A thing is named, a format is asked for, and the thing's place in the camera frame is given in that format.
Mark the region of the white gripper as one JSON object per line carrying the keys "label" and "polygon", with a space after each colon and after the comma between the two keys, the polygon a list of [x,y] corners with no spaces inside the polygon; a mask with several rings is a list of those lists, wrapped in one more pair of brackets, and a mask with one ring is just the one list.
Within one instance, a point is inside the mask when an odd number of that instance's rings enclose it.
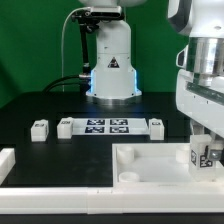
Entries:
{"label": "white gripper", "polygon": [[[193,74],[180,69],[176,84],[177,109],[200,125],[224,138],[224,77],[217,76],[210,87],[193,82]],[[224,141],[214,140],[206,147],[210,161],[220,161]]]}

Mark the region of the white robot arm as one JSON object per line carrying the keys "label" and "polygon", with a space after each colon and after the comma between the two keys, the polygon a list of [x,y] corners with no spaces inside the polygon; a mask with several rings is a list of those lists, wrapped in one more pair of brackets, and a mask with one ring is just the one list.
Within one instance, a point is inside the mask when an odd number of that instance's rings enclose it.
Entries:
{"label": "white robot arm", "polygon": [[[122,8],[146,0],[79,0],[84,18],[99,26],[98,60],[86,95],[95,100],[128,100],[141,94],[134,88],[128,59],[130,27]],[[189,37],[179,52],[176,105],[197,125],[224,138],[224,0],[168,0],[168,21]]]}

